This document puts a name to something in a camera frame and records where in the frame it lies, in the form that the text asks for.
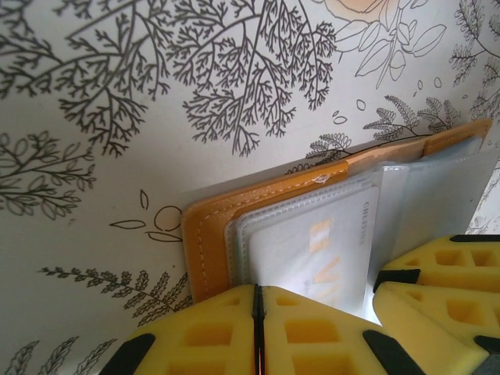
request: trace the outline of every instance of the branch illustration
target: branch illustration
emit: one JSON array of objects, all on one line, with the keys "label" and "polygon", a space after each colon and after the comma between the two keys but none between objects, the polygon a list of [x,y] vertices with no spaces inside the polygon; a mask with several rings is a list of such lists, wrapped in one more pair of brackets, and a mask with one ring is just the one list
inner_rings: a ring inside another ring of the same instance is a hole
[{"label": "branch illustration", "polygon": [[[487,22],[488,27],[484,27],[486,14],[491,14]],[[500,55],[486,47],[481,37],[486,29],[495,41],[498,40],[500,37],[498,17],[499,15],[493,12],[485,12],[485,5],[479,0],[460,0],[459,9],[455,12],[457,25],[460,26],[468,44],[456,45],[449,60],[453,69],[458,70],[454,85],[465,81],[472,69],[478,65],[480,58],[483,59],[481,63],[484,71],[483,90],[477,95],[470,109],[473,119],[500,116]]]},{"label": "branch illustration", "polygon": [[492,220],[493,218],[487,220],[486,217],[476,216],[467,228],[467,234],[486,234]]},{"label": "branch illustration", "polygon": [[0,210],[32,216],[40,210],[51,220],[71,214],[78,191],[93,188],[94,160],[79,143],[61,147],[44,131],[17,141],[0,134]]},{"label": "branch illustration", "polygon": [[26,21],[25,12],[33,0],[2,0],[0,2],[0,21],[10,31],[23,36],[33,33]]},{"label": "branch illustration", "polygon": [[[71,352],[76,337],[70,337],[54,349],[50,357],[38,371],[39,375],[49,375],[58,373],[58,369],[64,363],[66,357]],[[91,370],[97,364],[101,356],[109,349],[109,347],[116,341],[116,339],[105,341],[99,344],[92,350],[85,359],[78,363],[78,366],[73,375],[89,375]],[[31,356],[34,349],[40,341],[32,341],[31,343],[23,346],[10,360],[9,367],[5,371],[5,375],[26,375],[27,368],[30,364]]]},{"label": "branch illustration", "polygon": [[[449,100],[441,102],[437,98],[427,98],[427,108],[421,109],[415,113],[409,105],[394,95],[386,95],[385,99],[390,102],[398,112],[390,109],[378,108],[377,115],[379,119],[363,127],[363,129],[377,130],[373,134],[373,138],[379,142],[377,145],[373,146],[373,148],[395,141],[428,135],[428,133],[417,132],[420,127],[420,120],[426,121],[427,129],[431,134],[451,129],[460,121],[461,113],[452,106]],[[402,118],[401,123],[396,120],[398,114]],[[317,161],[313,164],[305,163],[301,166],[303,169],[308,169],[311,166],[330,163],[348,155],[353,155],[352,152],[348,151],[350,145],[351,139],[345,133],[320,135],[320,139],[314,141],[309,146],[312,151],[308,152],[305,156],[307,159]]]},{"label": "branch illustration", "polygon": [[124,309],[135,309],[133,318],[139,318],[138,326],[152,322],[167,313],[181,311],[191,305],[191,296],[188,295],[179,300],[188,282],[188,274],[185,273],[178,282],[167,290],[170,275],[164,272],[158,282],[149,291],[149,274],[142,270],[132,283],[132,274],[123,271],[121,276],[109,271],[98,272],[96,269],[82,271],[72,268],[65,271],[61,267],[50,269],[44,267],[40,271],[47,276],[57,276],[59,279],[72,277],[75,282],[86,281],[87,288],[104,285],[101,293],[106,294],[114,291],[112,298],[126,298]]},{"label": "branch illustration", "polygon": [[[170,18],[166,2],[147,2],[146,15],[138,12],[136,2],[109,10],[105,0],[61,0],[54,9],[60,16],[72,9],[76,17],[91,20],[93,5],[103,14],[66,38],[74,50],[74,56],[66,59],[55,55],[31,29],[21,33],[16,27],[1,35],[0,58],[9,59],[0,69],[0,98],[14,92],[30,97],[58,92],[59,108],[67,120],[90,134],[89,141],[101,145],[103,155],[122,155],[139,133],[148,108],[134,96],[141,93],[156,100],[170,89],[165,55],[172,31],[165,28]],[[22,16],[30,2],[24,3],[18,12]],[[113,31],[106,30],[110,25]],[[151,48],[154,54],[148,53]]]},{"label": "branch illustration", "polygon": [[208,1],[195,8],[180,1],[176,11],[182,27],[167,57],[173,76],[195,86],[193,99],[184,103],[195,140],[232,141],[233,154],[248,156],[259,145],[259,133],[249,127],[262,123],[266,136],[285,135],[295,116],[292,88],[303,92],[309,109],[323,104],[334,29],[311,24],[302,2]]},{"label": "branch illustration", "polygon": [[[22,3],[16,11],[24,20],[30,1]],[[249,127],[262,124],[266,136],[285,135],[295,116],[293,88],[311,110],[324,103],[335,32],[329,23],[313,24],[302,0],[298,6],[285,0],[154,0],[141,2],[140,11],[138,3],[59,0],[55,14],[85,21],[66,38],[74,50],[69,58],[56,55],[31,29],[27,36],[3,35],[0,57],[14,60],[0,70],[0,97],[60,93],[65,118],[90,134],[103,155],[114,156],[123,154],[144,122],[148,108],[137,93],[155,101],[168,94],[170,78],[194,87],[184,103],[194,139],[231,141],[239,156],[259,145],[260,132]]]}]

